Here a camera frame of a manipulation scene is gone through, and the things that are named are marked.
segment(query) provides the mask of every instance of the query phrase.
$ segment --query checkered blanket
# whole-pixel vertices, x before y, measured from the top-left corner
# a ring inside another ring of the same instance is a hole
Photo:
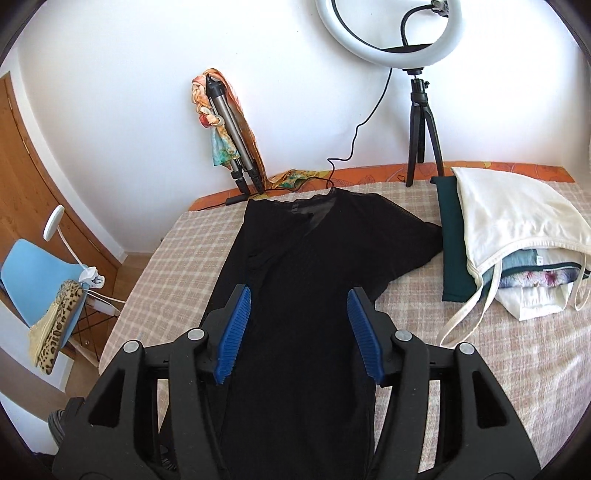
[[[591,199],[576,184],[549,182],[591,220]],[[440,223],[437,192],[427,181],[407,189],[399,183],[375,183],[350,188],[379,193],[422,220]],[[276,200],[292,201],[319,192],[290,193]],[[100,360],[102,372],[121,345],[139,339],[144,346],[171,342],[198,326],[226,256],[242,225],[246,204],[181,215],[156,250],[131,293]],[[443,255],[393,281],[376,303],[399,329],[425,343],[435,343],[438,330],[459,308],[441,302]],[[475,309],[465,321],[475,321]],[[560,314],[517,322],[494,302],[480,328],[470,338],[513,403],[540,462],[545,465],[578,423],[591,400],[591,310],[570,307]],[[425,448],[421,468],[432,466],[439,415],[437,382],[431,383]],[[389,389],[376,391],[375,434],[379,437]],[[161,381],[158,412],[168,405]]]

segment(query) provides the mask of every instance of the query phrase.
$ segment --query wooden door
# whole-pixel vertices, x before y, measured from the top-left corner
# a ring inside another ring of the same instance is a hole
[[[66,208],[60,224],[64,236],[82,263],[105,276],[100,292],[111,296],[120,263],[82,223],[47,174],[24,129],[6,75],[0,79],[0,264],[19,238],[66,262],[76,262],[58,234],[50,242],[43,240],[47,219],[59,204]]]

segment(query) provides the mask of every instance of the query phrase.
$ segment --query leopard print bag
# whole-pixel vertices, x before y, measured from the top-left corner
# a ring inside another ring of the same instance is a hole
[[[57,317],[37,358],[37,365],[47,375],[53,370],[57,354],[60,351],[61,338],[83,295],[82,286],[77,281],[66,280],[61,284],[56,297]]]

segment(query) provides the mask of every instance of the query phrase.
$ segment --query black mesh dress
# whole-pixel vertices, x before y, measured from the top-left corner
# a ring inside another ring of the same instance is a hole
[[[248,203],[206,312],[223,307],[236,284],[251,288],[234,370],[209,393],[232,480],[363,478],[375,385],[347,319],[347,292],[361,286],[375,301],[441,249],[439,226],[378,194],[333,188]]]

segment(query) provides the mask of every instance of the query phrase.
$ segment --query tripod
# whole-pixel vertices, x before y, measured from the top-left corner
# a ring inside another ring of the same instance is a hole
[[[414,76],[411,79],[413,92],[410,95],[413,101],[413,106],[410,112],[410,147],[408,149],[408,170],[406,186],[411,187],[414,181],[414,169],[418,163],[425,162],[425,124],[429,129],[429,136],[431,136],[431,144],[433,152],[435,153],[435,163],[437,164],[437,175],[443,177],[443,157],[441,156],[441,146],[439,145],[439,137],[437,136],[437,128],[435,127],[435,119],[433,112],[429,107],[426,89],[429,82],[417,78],[417,75],[422,74],[421,69],[404,70],[409,75]]]

